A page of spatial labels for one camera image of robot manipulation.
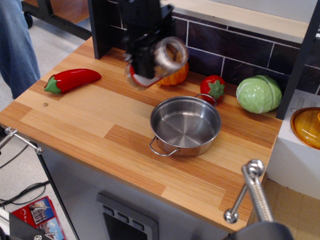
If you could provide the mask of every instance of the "red chili pepper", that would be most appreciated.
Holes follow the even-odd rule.
[[[101,75],[94,70],[85,68],[71,69],[52,75],[45,85],[44,91],[60,94],[99,79],[101,79]]]
[[[226,82],[218,75],[211,75],[206,77],[201,85],[200,92],[202,94],[207,94],[213,97],[216,101],[220,100],[225,94],[225,84]],[[213,100],[209,97],[204,97],[208,102]]]

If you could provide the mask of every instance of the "red box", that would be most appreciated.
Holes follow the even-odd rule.
[[[34,228],[43,231],[50,239],[66,240],[54,205],[47,196],[15,210],[12,214]]]

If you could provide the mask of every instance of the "green cabbage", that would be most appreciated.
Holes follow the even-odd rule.
[[[239,84],[236,98],[247,111],[263,114],[279,107],[282,92],[278,83],[271,77],[256,75]]]

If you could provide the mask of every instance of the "blue jeans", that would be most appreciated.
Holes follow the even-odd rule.
[[[21,0],[0,0],[0,73],[13,99],[40,79]]]

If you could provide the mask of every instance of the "black control panel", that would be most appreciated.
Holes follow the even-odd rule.
[[[108,240],[158,240],[158,223],[102,193],[96,198]]]

